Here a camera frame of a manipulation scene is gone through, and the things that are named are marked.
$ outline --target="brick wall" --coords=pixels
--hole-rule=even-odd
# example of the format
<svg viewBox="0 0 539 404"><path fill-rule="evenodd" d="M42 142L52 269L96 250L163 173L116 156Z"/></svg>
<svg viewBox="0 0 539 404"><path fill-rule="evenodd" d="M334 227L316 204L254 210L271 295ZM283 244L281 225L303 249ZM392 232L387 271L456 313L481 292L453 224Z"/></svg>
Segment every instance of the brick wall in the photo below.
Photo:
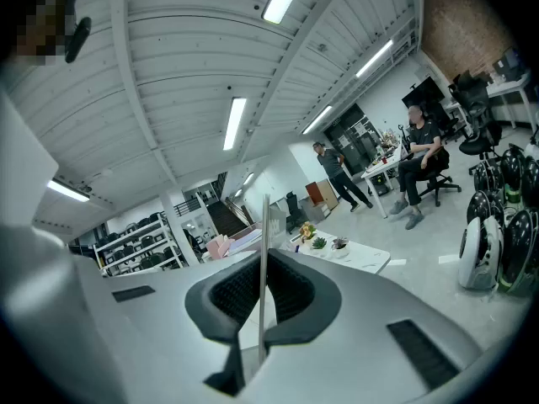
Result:
<svg viewBox="0 0 539 404"><path fill-rule="evenodd" d="M515 44L485 0L424 0L422 49L451 81L459 73L491 72Z"/></svg>

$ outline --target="paper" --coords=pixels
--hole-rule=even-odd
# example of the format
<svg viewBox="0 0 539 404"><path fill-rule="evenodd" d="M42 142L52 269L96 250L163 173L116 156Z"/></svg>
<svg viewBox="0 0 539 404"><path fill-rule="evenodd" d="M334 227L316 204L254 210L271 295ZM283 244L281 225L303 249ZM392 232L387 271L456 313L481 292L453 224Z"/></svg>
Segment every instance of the paper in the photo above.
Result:
<svg viewBox="0 0 539 404"><path fill-rule="evenodd" d="M345 148L346 146L348 146L350 144L350 142L348 141L348 138L344 135L342 135L340 138L339 138L339 142L340 142L340 145Z"/></svg>
<svg viewBox="0 0 539 404"><path fill-rule="evenodd" d="M365 126L363 126L363 124L361 123L358 123L357 125L355 125L354 129L359 136L363 136L367 132L367 130L365 129Z"/></svg>

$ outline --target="dark pants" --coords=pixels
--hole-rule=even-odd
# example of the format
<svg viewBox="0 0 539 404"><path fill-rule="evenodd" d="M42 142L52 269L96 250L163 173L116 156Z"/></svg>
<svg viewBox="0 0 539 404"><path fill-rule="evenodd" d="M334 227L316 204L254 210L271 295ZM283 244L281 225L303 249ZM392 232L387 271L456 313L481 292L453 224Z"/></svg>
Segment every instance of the dark pants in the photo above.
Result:
<svg viewBox="0 0 539 404"><path fill-rule="evenodd" d="M367 199L367 197L363 194L359 187L354 184L354 182L348 177L348 175L346 175L345 172L338 173L333 178L330 178L329 181L331 181L331 184L335 187L337 193L340 194L344 200L350 202L352 205L357 205L357 202L352 196L349 195L346 189L350 189L350 191L355 194L360 199L360 201L369 204L369 200Z"/></svg>
<svg viewBox="0 0 539 404"><path fill-rule="evenodd" d="M422 157L413 158L412 160L403 160L398 164L398 183L401 186L401 193L408 193L408 201L411 205L417 205L421 202L418 195L418 189L415 184L420 179L424 179L427 174L436 170L437 162L435 157L431 157L427 161L427 167L421 169Z"/></svg>

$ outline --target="sneaker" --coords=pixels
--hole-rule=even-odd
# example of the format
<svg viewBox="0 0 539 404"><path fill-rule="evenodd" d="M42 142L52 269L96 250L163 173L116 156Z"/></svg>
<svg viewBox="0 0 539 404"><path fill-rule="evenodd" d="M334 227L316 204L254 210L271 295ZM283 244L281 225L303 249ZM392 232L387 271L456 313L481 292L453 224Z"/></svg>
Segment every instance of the sneaker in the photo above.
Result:
<svg viewBox="0 0 539 404"><path fill-rule="evenodd" d="M407 206L408 206L407 200L404 200L404 202L401 202L400 200L398 200L397 202L395 202L395 205L389 211L389 214L396 215L400 213L402 210L404 210L404 208L406 208Z"/></svg>
<svg viewBox="0 0 539 404"><path fill-rule="evenodd" d="M406 229L409 231L410 229L414 229L415 225L417 225L420 221L424 219L424 215L419 214L412 214L410 217L410 220L408 220L408 223L406 223Z"/></svg>

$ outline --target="railing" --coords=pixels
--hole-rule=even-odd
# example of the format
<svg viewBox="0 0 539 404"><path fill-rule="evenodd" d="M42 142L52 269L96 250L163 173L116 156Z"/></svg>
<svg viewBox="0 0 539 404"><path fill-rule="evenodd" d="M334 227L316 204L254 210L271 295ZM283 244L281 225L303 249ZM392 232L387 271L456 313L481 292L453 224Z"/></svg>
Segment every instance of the railing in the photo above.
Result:
<svg viewBox="0 0 539 404"><path fill-rule="evenodd" d="M221 195L222 195L222 189L223 187L225 187L225 181L227 180L227 173L226 172L223 172L223 173L220 173L218 176L217 176L217 181L214 181L213 183L211 183L211 186L213 187L213 189L215 190L216 192L216 196L217 198L221 198Z"/></svg>
<svg viewBox="0 0 539 404"><path fill-rule="evenodd" d="M200 202L197 198L189 199L185 201L182 204L178 204L174 206L174 210L176 211L176 215L178 217L182 215L186 215L190 213L191 211L198 210L200 207Z"/></svg>
<svg viewBox="0 0 539 404"><path fill-rule="evenodd" d="M229 198L225 199L225 206L245 225L251 226L252 224L254 224L253 219L249 215L247 209L244 209L244 206L240 208L239 206L234 204Z"/></svg>

